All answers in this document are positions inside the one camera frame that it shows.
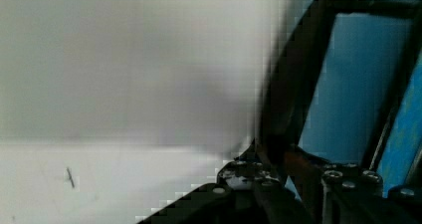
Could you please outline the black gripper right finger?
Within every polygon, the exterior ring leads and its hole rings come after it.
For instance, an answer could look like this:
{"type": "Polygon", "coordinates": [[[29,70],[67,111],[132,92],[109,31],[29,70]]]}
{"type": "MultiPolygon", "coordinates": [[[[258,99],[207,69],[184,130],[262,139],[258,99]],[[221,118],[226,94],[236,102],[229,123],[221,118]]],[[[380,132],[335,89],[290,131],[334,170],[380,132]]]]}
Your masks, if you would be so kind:
{"type": "Polygon", "coordinates": [[[421,224],[421,190],[400,185],[382,195],[384,180],[356,163],[333,163],[295,146],[283,154],[316,224],[421,224]]]}

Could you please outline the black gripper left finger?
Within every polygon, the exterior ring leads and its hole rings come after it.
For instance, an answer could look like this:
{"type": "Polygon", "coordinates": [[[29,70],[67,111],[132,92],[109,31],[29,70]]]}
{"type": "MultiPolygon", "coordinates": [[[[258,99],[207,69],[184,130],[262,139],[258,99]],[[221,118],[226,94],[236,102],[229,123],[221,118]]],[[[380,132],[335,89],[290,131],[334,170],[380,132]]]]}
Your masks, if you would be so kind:
{"type": "Polygon", "coordinates": [[[217,183],[231,190],[221,224],[298,224],[295,194],[285,187],[286,178],[261,160],[254,140],[233,152],[217,183]]]}

